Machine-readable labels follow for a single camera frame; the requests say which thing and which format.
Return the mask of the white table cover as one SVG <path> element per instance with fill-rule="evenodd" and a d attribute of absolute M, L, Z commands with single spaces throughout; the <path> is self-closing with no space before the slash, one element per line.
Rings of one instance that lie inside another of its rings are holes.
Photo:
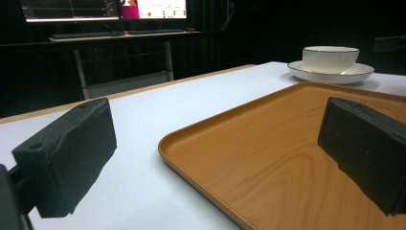
<path fill-rule="evenodd" d="M 31 213 L 34 230 L 244 230 L 164 161 L 160 141 L 298 83 L 269 62 L 113 99 L 113 157 L 72 215 Z M 406 77 L 375 74 L 350 88 L 406 97 Z"/>

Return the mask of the bright computer monitor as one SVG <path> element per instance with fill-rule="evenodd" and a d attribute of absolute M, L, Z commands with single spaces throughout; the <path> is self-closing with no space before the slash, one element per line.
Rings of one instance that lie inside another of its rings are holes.
<path fill-rule="evenodd" d="M 122 19 L 186 19 L 186 0 L 120 0 Z"/>

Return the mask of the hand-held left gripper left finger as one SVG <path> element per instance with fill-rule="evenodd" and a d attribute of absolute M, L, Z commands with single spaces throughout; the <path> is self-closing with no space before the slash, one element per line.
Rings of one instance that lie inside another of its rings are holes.
<path fill-rule="evenodd" d="M 43 218 L 72 214 L 116 147 L 109 100 L 75 106 L 12 151 L 22 209 Z"/>

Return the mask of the metal-legged desk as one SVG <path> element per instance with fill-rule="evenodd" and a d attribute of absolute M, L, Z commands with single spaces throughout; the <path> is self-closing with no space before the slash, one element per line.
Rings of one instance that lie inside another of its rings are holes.
<path fill-rule="evenodd" d="M 92 99 L 174 80 L 171 45 L 194 30 L 170 34 L 126 34 L 52 39 L 72 45 L 81 96 Z"/>

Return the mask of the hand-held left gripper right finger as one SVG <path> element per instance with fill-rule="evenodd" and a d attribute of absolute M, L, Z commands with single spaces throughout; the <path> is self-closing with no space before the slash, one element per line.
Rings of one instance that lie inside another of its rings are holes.
<path fill-rule="evenodd" d="M 406 124 L 331 97 L 318 145 L 385 215 L 406 214 Z"/>

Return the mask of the black keyboard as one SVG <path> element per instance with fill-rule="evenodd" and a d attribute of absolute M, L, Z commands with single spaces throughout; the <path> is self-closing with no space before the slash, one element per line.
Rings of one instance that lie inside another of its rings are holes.
<path fill-rule="evenodd" d="M 124 32 L 96 32 L 96 33 L 79 33 L 79 34 L 52 34 L 52 39 L 74 39 L 102 36 L 123 36 Z"/>
<path fill-rule="evenodd" d="M 168 29 L 168 30 L 141 30 L 141 31 L 126 31 L 127 35 L 153 35 L 153 34 L 170 34 L 183 33 L 183 30 Z"/>

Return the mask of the dark computer monitor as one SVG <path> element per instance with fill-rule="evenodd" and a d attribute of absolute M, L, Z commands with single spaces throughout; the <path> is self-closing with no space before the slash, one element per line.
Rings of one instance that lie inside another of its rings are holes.
<path fill-rule="evenodd" d="M 117 0 L 19 0 L 27 22 L 118 20 Z"/>

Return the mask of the white ribbed bowl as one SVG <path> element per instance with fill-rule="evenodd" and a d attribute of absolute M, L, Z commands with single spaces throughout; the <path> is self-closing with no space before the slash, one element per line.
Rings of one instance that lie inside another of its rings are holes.
<path fill-rule="evenodd" d="M 309 46 L 303 48 L 303 67 L 314 73 L 339 74 L 357 61 L 357 48 L 342 46 Z"/>

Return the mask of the white ribbed plate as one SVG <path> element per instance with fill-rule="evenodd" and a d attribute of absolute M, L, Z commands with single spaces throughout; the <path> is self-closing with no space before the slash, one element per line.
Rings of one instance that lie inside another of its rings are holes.
<path fill-rule="evenodd" d="M 355 63 L 349 70 L 339 74 L 310 72 L 303 67 L 301 60 L 290 62 L 287 67 L 289 72 L 300 80 L 341 85 L 363 81 L 374 72 L 373 67 L 361 63 Z"/>

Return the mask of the brown wooden tray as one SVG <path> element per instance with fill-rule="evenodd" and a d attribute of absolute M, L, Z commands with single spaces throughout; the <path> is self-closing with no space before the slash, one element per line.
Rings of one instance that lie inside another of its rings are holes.
<path fill-rule="evenodd" d="M 159 152 L 244 229 L 406 230 L 318 146 L 330 97 L 406 123 L 406 97 L 303 82 L 174 131 Z"/>

